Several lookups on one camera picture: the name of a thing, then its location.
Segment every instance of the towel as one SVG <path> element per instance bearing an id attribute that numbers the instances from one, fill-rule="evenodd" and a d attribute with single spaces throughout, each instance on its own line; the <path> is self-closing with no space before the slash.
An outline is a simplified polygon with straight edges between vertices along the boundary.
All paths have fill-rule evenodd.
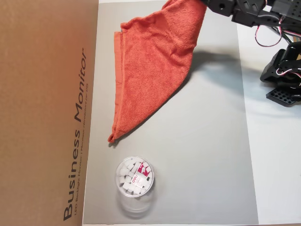
<path id="1" fill-rule="evenodd" d="M 179 88 L 189 71 L 205 11 L 200 0 L 169 0 L 160 11 L 122 23 L 122 32 L 115 32 L 110 143 L 146 120 Z"/>

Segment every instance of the cardboard box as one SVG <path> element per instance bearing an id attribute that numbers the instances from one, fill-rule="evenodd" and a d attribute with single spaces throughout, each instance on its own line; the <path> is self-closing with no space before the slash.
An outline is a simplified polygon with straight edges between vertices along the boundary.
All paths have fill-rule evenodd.
<path id="1" fill-rule="evenodd" d="M 0 6 L 0 225 L 82 225 L 98 0 Z"/>

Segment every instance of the white cubes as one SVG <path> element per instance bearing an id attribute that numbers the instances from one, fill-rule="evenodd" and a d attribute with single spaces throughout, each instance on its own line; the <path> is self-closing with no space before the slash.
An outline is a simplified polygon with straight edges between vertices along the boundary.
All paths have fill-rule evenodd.
<path id="1" fill-rule="evenodd" d="M 140 192 L 141 192 L 141 188 L 136 186 L 134 189 L 134 194 L 140 194 Z"/>
<path id="2" fill-rule="evenodd" d="M 134 167 L 132 168 L 131 172 L 132 172 L 132 173 L 136 173 L 137 169 L 138 169 L 138 166 L 134 166 Z"/>
<path id="3" fill-rule="evenodd" d="M 146 192 L 146 189 L 143 187 L 140 191 L 141 194 L 144 194 Z"/>
<path id="4" fill-rule="evenodd" d="M 148 164 L 147 162 L 144 162 L 144 163 L 143 163 L 143 166 L 146 168 L 146 167 L 149 166 L 149 164 Z"/>
<path id="5" fill-rule="evenodd" d="M 129 169 L 122 168 L 120 170 L 120 175 L 121 176 L 126 176 L 129 173 L 129 171 L 130 171 Z"/>
<path id="6" fill-rule="evenodd" d="M 145 183 L 144 184 L 144 188 L 147 190 L 147 189 L 149 189 L 149 187 L 150 187 L 150 184 L 149 183 Z"/>
<path id="7" fill-rule="evenodd" d="M 130 176 L 126 176 L 126 182 L 131 183 L 131 177 Z"/>
<path id="8" fill-rule="evenodd" d="M 129 191 L 129 192 L 133 192 L 133 191 L 135 190 L 135 188 L 136 188 L 136 185 L 130 184 L 130 186 L 129 186 L 129 188 L 128 188 L 128 191 Z"/>
<path id="9" fill-rule="evenodd" d="M 127 166 L 128 170 L 131 170 L 133 167 L 134 167 L 134 164 L 129 164 L 129 165 Z"/>
<path id="10" fill-rule="evenodd" d="M 130 187 L 130 184 L 128 182 L 124 182 L 122 187 L 127 190 Z"/>
<path id="11" fill-rule="evenodd" d="M 131 172 L 131 171 L 129 171 L 128 175 L 129 175 L 130 177 L 133 177 L 133 176 L 134 176 L 134 173 Z"/>
<path id="12" fill-rule="evenodd" d="M 125 182 L 124 176 L 119 177 L 119 183 L 123 184 Z"/>

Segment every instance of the robotic arm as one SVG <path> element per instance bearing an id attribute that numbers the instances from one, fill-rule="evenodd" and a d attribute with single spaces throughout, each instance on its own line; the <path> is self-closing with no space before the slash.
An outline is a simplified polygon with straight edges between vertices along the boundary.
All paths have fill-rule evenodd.
<path id="1" fill-rule="evenodd" d="M 213 12 L 231 16 L 232 21 L 249 27 L 265 25 L 288 43 L 264 68 L 260 80 L 275 83 L 267 98 L 283 106 L 301 101 L 301 42 L 291 42 L 287 35 L 301 37 L 301 0 L 202 0 Z M 271 11 L 264 11 L 266 6 Z"/>

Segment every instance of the clear plastic container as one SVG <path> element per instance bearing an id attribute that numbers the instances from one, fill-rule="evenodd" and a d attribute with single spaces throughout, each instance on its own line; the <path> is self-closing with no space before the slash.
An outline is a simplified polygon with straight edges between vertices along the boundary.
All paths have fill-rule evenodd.
<path id="1" fill-rule="evenodd" d="M 152 176 L 151 176 L 151 177 L 145 176 L 145 177 L 147 178 L 147 179 L 146 179 L 147 182 L 144 181 L 145 177 L 142 176 L 142 177 L 143 177 L 143 183 L 146 184 L 146 186 L 143 186 L 143 188 L 145 188 L 145 191 L 142 189 L 142 191 L 144 191 L 143 193 L 134 194 L 134 192 L 131 192 L 131 190 L 126 190 L 126 189 L 124 189 L 124 187 L 123 187 L 124 183 L 121 183 L 121 182 L 120 182 L 120 180 L 122 180 L 122 179 L 120 179 L 120 177 L 124 177 L 124 178 L 126 179 L 126 176 L 124 176 L 124 173 L 125 173 L 126 170 L 123 170 L 123 171 L 121 172 L 121 169 L 128 169 L 127 165 L 128 165 L 129 162 L 130 162 L 131 164 L 133 164 L 133 162 L 134 162 L 134 164 L 133 164 L 134 167 L 133 167 L 131 170 L 129 170 L 129 172 L 128 172 L 127 175 L 126 175 L 126 176 L 131 177 L 131 176 L 134 174 L 134 176 L 131 177 L 132 179 L 131 179 L 131 181 L 129 182 L 129 184 L 134 184 L 133 182 L 135 182 L 135 180 L 133 180 L 133 178 L 136 179 L 136 178 L 137 178 L 137 175 L 141 175 L 141 174 L 139 174 L 138 169 L 141 171 L 142 169 L 147 168 L 147 167 L 145 167 L 145 168 L 143 167 L 143 163 L 144 163 L 144 165 L 147 165 L 147 164 L 148 164 L 149 167 L 150 167 L 150 169 L 151 169 Z M 151 165 L 151 163 L 150 163 L 149 161 L 145 160 L 144 158 L 138 157 L 138 156 L 132 156 L 132 157 L 128 157 L 128 158 L 124 159 L 124 160 L 119 164 L 119 166 L 117 167 L 116 173 L 115 173 L 115 182 L 116 182 L 117 188 L 118 188 L 118 190 L 120 191 L 121 194 L 123 194 L 123 195 L 125 195 L 125 196 L 127 196 L 127 197 L 133 197 L 133 198 L 135 198 L 135 197 L 140 197 L 140 196 L 146 194 L 149 190 L 151 190 L 151 187 L 153 186 L 154 180 L 155 180 L 155 171 L 154 171 L 153 166 Z"/>

